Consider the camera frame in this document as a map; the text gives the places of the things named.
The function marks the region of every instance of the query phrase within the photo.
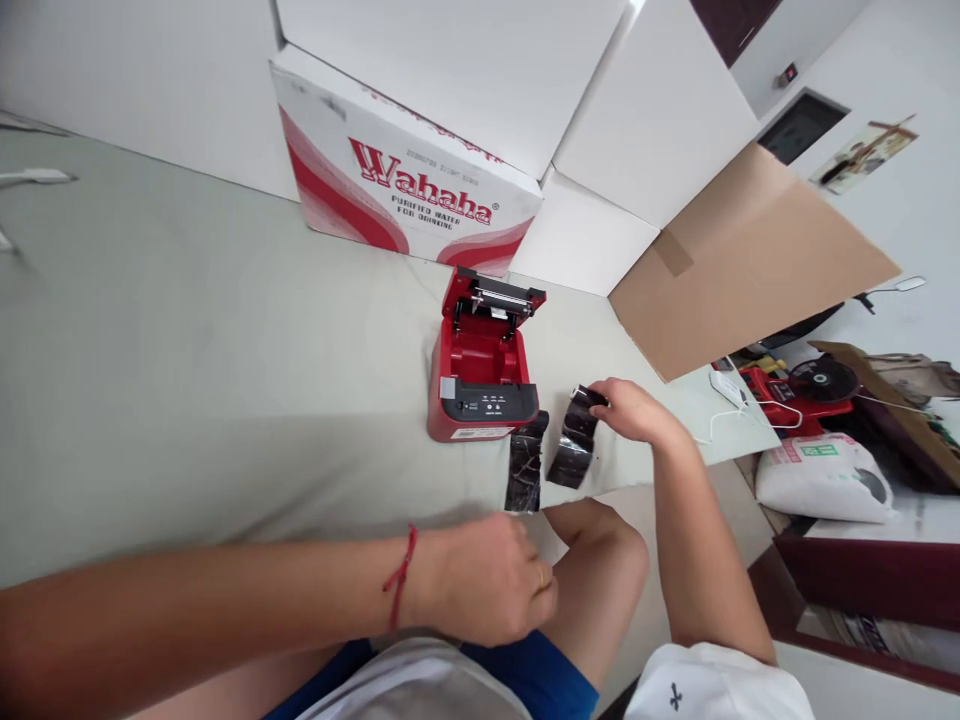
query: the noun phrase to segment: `wahaha logo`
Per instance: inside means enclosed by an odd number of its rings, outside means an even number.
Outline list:
[[[449,212],[463,215],[471,220],[476,220],[478,223],[490,224],[490,217],[493,212],[490,208],[477,205],[473,200],[470,200],[467,193],[461,192],[458,197],[452,190],[444,190],[431,183],[423,173],[418,173],[418,177],[415,179],[410,173],[397,169],[400,166],[400,160],[393,155],[389,156],[390,165],[385,168],[382,152],[353,138],[350,138],[350,144],[353,146],[353,152],[360,162],[360,176],[364,180],[375,182],[378,185],[383,185],[383,187],[390,187],[392,184],[400,192],[418,200],[428,202],[431,205],[439,205]]]

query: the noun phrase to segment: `white charger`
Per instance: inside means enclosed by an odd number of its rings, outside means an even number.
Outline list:
[[[747,406],[747,394],[719,370],[710,370],[710,386],[729,400],[738,410]]]

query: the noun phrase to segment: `floor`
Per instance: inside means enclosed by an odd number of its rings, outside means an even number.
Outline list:
[[[740,556],[749,567],[770,546],[773,531],[744,482],[740,470],[732,461],[713,465],[708,468],[708,472],[717,491],[720,506],[733,529]],[[650,548],[652,567],[647,587],[620,648],[620,655],[601,692],[596,714],[603,712],[623,689],[636,679],[651,653],[670,639],[657,568],[653,487],[643,485],[624,488],[598,499],[616,508],[627,522],[640,531]],[[528,531],[545,560],[555,562],[559,559],[565,549],[564,545],[542,515],[531,517]]]

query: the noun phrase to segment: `leg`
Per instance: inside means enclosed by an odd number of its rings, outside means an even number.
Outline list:
[[[598,691],[647,578],[647,544],[616,510],[586,499],[543,511],[569,547],[554,566],[557,614],[540,630]]]

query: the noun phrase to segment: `cardboard box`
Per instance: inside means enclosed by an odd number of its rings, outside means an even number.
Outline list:
[[[535,180],[292,45],[272,70],[310,227],[507,271],[543,199]]]
[[[628,8],[553,164],[662,228],[759,131],[689,0],[646,0]]]
[[[669,381],[899,272],[812,187],[750,144],[663,229],[610,303]]]
[[[607,297],[660,232],[551,165],[543,205],[510,270]]]
[[[277,0],[287,41],[540,179],[626,0]]]

